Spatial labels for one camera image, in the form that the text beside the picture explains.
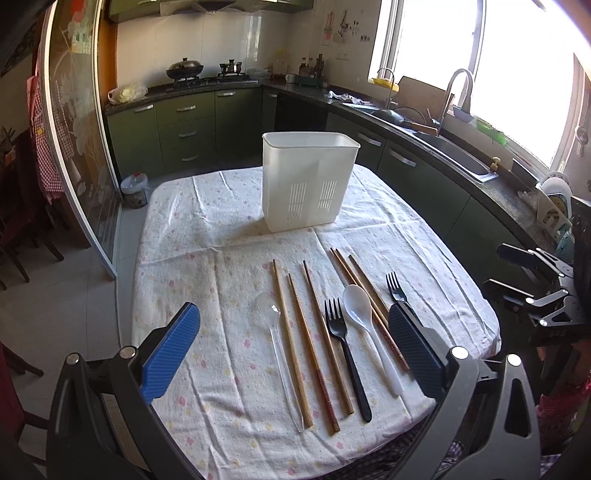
table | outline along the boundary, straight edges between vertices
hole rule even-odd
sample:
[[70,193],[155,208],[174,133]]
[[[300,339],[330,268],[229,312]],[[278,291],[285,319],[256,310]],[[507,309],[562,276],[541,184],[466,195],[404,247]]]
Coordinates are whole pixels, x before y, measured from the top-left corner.
[[[421,322],[475,357],[501,346],[496,316],[445,244],[373,172],[355,166],[334,223],[270,233],[261,209],[262,169],[219,171],[169,181],[148,206],[139,242],[132,304],[132,339],[139,345],[166,325],[185,301],[201,311],[201,330],[166,394],[153,406],[200,473],[217,479],[313,478],[375,451],[431,412],[432,399],[402,375],[393,397],[377,351],[350,326],[348,341],[373,412],[365,424],[335,344],[356,410],[344,417],[320,338],[301,261],[313,268],[321,299],[340,297],[343,281],[327,254],[354,253],[378,293],[389,300],[385,275],[395,270]],[[288,413],[255,298],[275,298],[272,259],[291,272],[333,400],[340,433],[330,436],[322,398],[299,325],[299,352],[314,426],[298,434]],[[287,308],[293,300],[283,278]]]

pot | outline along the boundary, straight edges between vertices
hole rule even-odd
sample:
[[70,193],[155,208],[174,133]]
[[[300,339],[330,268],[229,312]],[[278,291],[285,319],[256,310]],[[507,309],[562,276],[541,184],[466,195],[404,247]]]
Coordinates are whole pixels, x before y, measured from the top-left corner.
[[234,59],[230,59],[228,63],[221,63],[220,68],[222,69],[222,75],[240,73],[242,71],[242,62],[237,61],[234,63]]
[[183,58],[183,61],[171,65],[168,70],[166,70],[166,75],[174,80],[177,80],[196,77],[202,71],[203,65],[201,65],[197,60],[187,60],[186,58]]

wooden chair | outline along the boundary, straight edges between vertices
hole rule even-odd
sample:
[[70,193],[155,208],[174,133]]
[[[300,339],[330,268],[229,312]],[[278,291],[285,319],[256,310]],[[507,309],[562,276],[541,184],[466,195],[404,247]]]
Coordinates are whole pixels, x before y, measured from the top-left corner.
[[35,153],[28,130],[17,137],[15,146],[17,151],[15,161],[17,162],[17,178],[21,201],[5,222],[0,238],[0,248],[18,268],[25,281],[29,282],[29,275],[17,258],[17,252],[14,248],[25,233],[36,234],[59,261],[64,260],[64,256],[51,243],[47,233],[37,222],[37,216],[45,211],[46,200],[39,188]]
[[[23,409],[12,383],[8,367],[13,368],[21,375],[32,372],[38,377],[43,376],[43,370],[29,365],[0,343],[0,424],[18,442],[25,425],[47,430],[48,421]],[[27,456],[38,465],[45,465],[44,460],[33,455]]]

bright window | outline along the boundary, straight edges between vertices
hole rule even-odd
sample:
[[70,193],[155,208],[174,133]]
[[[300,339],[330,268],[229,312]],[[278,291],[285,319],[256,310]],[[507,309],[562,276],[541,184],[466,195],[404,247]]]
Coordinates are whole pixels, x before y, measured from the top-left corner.
[[[543,1],[552,13],[540,0],[392,0],[384,21],[392,40],[376,52],[397,81],[407,76],[446,89],[457,69],[474,72],[471,113],[529,152],[540,169],[555,167],[572,145],[582,95],[569,43],[574,26]],[[464,86],[455,82],[455,103]]]
[[550,166],[573,89],[573,49],[531,0],[486,3],[472,113]]

tile floor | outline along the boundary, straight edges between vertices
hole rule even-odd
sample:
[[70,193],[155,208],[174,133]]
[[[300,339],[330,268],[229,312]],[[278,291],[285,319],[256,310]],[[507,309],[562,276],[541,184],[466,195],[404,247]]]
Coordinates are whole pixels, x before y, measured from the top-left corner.
[[[48,418],[61,366],[68,353],[87,360],[112,357],[120,343],[131,339],[131,290],[139,236],[147,207],[122,211],[113,281],[92,248],[79,248],[71,233],[57,227],[50,232],[64,255],[57,262],[41,244],[24,241],[19,258],[31,277],[24,283],[13,264],[4,259],[0,278],[0,339],[17,355],[44,370],[37,378],[11,373],[25,410]],[[26,426],[22,449],[45,458],[46,432]]]

